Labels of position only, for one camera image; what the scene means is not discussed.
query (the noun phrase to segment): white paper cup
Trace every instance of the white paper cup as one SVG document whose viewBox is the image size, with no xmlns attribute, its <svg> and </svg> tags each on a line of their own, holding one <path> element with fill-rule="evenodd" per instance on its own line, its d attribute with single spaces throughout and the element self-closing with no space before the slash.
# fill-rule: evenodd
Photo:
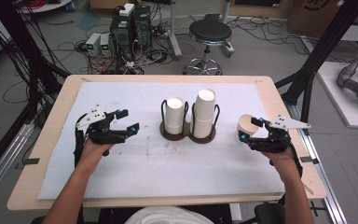
<svg viewBox="0 0 358 224">
<path fill-rule="evenodd" d="M 205 138 L 211 133 L 213 119 L 209 120 L 199 120 L 195 119 L 195 127 L 193 132 L 193 119 L 190 122 L 190 132 L 196 138 Z"/>
<path fill-rule="evenodd" d="M 179 97 L 167 100 L 164 122 L 173 127 L 182 126 L 185 115 L 185 104 Z"/>
<path fill-rule="evenodd" d="M 165 124 L 165 131 L 170 134 L 179 134 L 182 132 L 183 125 L 180 126 L 170 126 Z"/>
<path fill-rule="evenodd" d="M 213 118 L 215 99 L 216 96 L 213 90 L 204 89 L 199 91 L 194 104 L 194 116 L 196 119 L 209 120 Z"/>
<path fill-rule="evenodd" d="M 252 136 L 253 134 L 255 134 L 259 127 L 255 126 L 252 123 L 252 115 L 248 115 L 248 114 L 244 114 L 241 115 L 240 118 L 238 119 L 238 125 L 237 125 L 237 130 L 235 132 L 235 138 L 239 140 L 238 134 L 239 134 L 239 130 L 243 131 L 244 133 L 249 134 L 250 136 Z"/>
</svg>

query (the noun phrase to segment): black metal pole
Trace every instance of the black metal pole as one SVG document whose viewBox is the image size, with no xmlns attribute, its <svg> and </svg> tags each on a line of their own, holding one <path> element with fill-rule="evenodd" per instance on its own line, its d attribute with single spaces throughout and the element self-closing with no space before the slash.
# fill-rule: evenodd
<svg viewBox="0 0 358 224">
<path fill-rule="evenodd" d="M 317 71 L 333 51 L 336 44 L 341 40 L 342 36 L 348 31 L 357 16 L 358 0 L 346 0 L 301 69 L 290 77 L 275 83 L 277 88 L 292 83 L 287 92 L 282 95 L 283 100 L 289 104 L 295 104 L 301 93 L 308 88 L 303 98 L 301 121 L 308 122 L 310 92 Z"/>
</svg>

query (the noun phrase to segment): human arm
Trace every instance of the human arm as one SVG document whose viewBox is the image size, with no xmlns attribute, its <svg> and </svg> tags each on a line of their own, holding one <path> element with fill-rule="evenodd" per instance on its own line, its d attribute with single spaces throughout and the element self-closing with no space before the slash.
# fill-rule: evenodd
<svg viewBox="0 0 358 224">
<path fill-rule="evenodd" d="M 86 141 L 80 161 L 48 211 L 42 222 L 43 224 L 77 222 L 77 215 L 83 202 L 90 176 L 97 168 L 103 153 L 112 146 L 93 144 L 89 139 Z"/>
<path fill-rule="evenodd" d="M 291 152 L 289 150 L 283 153 L 263 152 L 263 155 L 272 160 L 284 184 L 286 224 L 314 223 L 307 194 Z"/>
</svg>

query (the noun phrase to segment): wooden table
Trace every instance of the wooden table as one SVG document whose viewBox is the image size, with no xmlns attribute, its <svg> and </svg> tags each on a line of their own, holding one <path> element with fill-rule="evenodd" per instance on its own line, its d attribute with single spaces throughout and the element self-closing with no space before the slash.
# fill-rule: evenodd
<svg viewBox="0 0 358 224">
<path fill-rule="evenodd" d="M 194 82 L 194 83 L 243 83 L 255 84 L 268 118 L 278 115 L 290 117 L 280 94 L 269 77 L 242 76 L 91 76 L 72 75 L 68 77 L 62 87 L 60 95 L 53 106 L 48 120 L 35 143 L 30 158 L 40 158 L 38 164 L 26 165 L 14 188 L 7 207 L 10 210 L 49 209 L 53 200 L 37 200 L 42 182 L 48 166 L 48 160 L 55 147 L 77 92 L 84 82 Z M 292 142 L 299 157 L 309 156 L 296 130 L 290 130 Z M 326 191 L 321 178 L 311 162 L 302 164 L 304 174 L 303 183 L 309 199 L 322 199 Z M 206 204 L 206 203 L 241 203 L 257 201 L 274 201 L 281 198 L 276 194 L 257 195 L 216 195 L 199 197 L 164 197 L 164 198 L 132 198 L 132 199 L 93 199 L 85 200 L 85 207 L 114 207 L 114 206 L 148 206 L 148 205 L 177 205 L 177 204 Z"/>
</svg>

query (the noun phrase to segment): human hand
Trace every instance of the human hand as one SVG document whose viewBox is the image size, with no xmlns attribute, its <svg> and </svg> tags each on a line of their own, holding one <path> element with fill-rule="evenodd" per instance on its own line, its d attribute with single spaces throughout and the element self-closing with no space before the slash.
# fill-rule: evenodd
<svg viewBox="0 0 358 224">
<path fill-rule="evenodd" d="M 80 161 L 76 166 L 76 170 L 83 173 L 83 175 L 91 175 L 95 169 L 103 153 L 109 150 L 114 144 L 111 145 L 98 145 L 92 143 L 88 138 L 83 146 L 83 152 L 81 154 Z"/>
<path fill-rule="evenodd" d="M 261 153 L 270 160 L 272 160 L 274 167 L 281 176 L 281 180 L 283 181 L 283 183 L 300 178 L 293 154 L 290 150 L 286 149 L 284 152 L 280 153 Z"/>
</svg>

